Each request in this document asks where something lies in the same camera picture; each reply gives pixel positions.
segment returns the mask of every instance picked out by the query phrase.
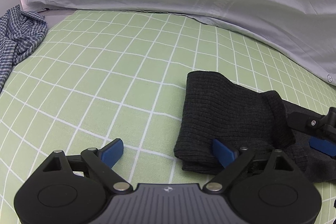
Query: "dark gray cloth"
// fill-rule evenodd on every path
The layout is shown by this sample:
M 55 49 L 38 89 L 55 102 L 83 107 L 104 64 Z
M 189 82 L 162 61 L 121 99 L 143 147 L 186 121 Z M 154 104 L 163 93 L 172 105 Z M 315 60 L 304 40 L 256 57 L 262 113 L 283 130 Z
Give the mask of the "dark gray cloth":
M 236 148 L 248 146 L 260 158 L 282 149 L 312 182 L 336 179 L 336 161 L 311 149 L 310 136 L 287 126 L 287 114 L 294 111 L 320 117 L 274 90 L 257 93 L 217 72 L 191 72 L 175 156 L 183 170 L 218 174 L 223 167 L 211 147 L 214 138 L 222 138 Z
M 37 12 L 17 5 L 0 17 L 0 91 L 13 65 L 30 56 L 45 38 L 48 24 Z

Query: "metal screw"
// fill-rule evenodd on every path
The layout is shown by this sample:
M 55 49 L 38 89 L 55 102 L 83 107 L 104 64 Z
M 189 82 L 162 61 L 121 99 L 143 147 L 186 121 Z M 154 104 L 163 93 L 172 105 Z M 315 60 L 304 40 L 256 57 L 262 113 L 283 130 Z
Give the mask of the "metal screw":
M 211 192 L 218 192 L 223 188 L 223 186 L 220 183 L 217 183 L 217 182 L 209 182 L 206 185 L 206 188 Z
M 117 182 L 113 185 L 113 188 L 117 191 L 126 191 L 130 185 L 127 182 Z

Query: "blue gripper pad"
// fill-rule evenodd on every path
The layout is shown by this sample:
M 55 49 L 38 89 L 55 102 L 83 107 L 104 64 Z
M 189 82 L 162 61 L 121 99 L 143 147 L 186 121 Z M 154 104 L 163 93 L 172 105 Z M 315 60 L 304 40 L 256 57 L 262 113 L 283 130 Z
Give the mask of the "blue gripper pad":
M 238 150 L 218 139 L 212 141 L 212 153 L 224 168 L 239 156 Z
M 309 145 L 311 148 L 320 151 L 330 157 L 336 156 L 336 145 L 327 140 L 320 140 L 316 137 L 311 137 L 309 140 Z
M 98 150 L 97 156 L 108 167 L 112 168 L 124 153 L 124 143 L 121 139 L 115 139 L 102 149 Z

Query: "ridged gray grip surface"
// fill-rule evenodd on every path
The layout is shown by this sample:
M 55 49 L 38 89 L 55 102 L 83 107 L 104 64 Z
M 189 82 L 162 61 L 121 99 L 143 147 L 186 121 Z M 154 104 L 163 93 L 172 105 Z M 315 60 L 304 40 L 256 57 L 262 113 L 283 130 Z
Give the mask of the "ridged gray grip surface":
M 225 199 L 203 193 L 197 184 L 139 184 L 115 196 L 90 224 L 248 224 Z

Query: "plaid shirt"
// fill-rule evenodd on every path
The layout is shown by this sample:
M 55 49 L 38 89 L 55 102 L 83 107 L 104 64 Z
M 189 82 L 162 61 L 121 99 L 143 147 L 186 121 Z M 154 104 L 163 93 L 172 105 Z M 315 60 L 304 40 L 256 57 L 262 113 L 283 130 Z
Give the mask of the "plaid shirt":
M 47 34 L 48 24 L 37 12 L 20 5 L 0 17 L 0 92 L 13 65 L 30 56 Z

